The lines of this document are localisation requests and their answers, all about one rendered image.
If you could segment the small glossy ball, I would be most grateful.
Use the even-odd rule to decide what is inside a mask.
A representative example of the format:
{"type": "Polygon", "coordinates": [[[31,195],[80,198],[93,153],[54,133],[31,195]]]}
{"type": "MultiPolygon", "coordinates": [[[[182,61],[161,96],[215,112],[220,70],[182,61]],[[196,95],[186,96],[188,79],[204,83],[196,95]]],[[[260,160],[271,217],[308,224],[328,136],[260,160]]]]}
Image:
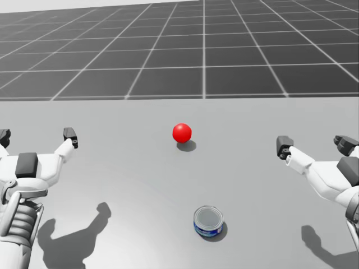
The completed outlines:
{"type": "Polygon", "coordinates": [[[172,136],[177,143],[186,143],[191,139],[192,129],[187,124],[179,123],[174,126],[172,136]]]}

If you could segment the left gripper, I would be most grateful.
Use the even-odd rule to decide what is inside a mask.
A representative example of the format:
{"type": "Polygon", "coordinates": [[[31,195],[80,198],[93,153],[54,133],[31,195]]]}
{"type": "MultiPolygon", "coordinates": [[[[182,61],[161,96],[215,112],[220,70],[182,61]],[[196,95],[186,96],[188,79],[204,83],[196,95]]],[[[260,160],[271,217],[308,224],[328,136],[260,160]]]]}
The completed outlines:
{"type": "Polygon", "coordinates": [[[61,158],[64,163],[71,158],[74,149],[78,148],[78,138],[72,127],[64,127],[64,142],[55,150],[55,154],[35,154],[33,152],[8,156],[6,148],[10,144],[11,131],[0,129],[0,187],[15,180],[17,184],[10,190],[15,191],[41,191],[50,188],[59,180],[61,172],[61,158]],[[27,168],[31,173],[27,176],[16,175],[16,168],[27,168]]]}

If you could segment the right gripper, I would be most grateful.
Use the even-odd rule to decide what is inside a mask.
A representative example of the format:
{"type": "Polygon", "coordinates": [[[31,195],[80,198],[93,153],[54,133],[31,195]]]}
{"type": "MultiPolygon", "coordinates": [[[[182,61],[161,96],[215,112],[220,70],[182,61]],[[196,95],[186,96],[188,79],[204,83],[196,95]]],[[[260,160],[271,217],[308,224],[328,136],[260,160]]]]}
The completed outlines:
{"type": "MultiPolygon", "coordinates": [[[[336,135],[333,139],[337,150],[349,156],[359,142],[348,136],[336,135]]],[[[316,161],[294,147],[294,140],[288,136],[276,139],[277,157],[287,166],[304,174],[316,193],[343,207],[348,207],[352,198],[359,194],[359,158],[342,157],[338,161],[316,161]]]]}

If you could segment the blue flat can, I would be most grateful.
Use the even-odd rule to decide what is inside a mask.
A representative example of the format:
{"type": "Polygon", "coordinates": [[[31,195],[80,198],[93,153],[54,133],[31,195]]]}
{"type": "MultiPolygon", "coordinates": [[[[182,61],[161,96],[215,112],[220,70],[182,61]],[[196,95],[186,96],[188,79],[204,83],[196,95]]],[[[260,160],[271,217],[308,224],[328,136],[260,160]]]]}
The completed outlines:
{"type": "Polygon", "coordinates": [[[222,232],[224,216],[214,206],[201,206],[194,212],[193,225],[199,235],[212,238],[222,232]]]}

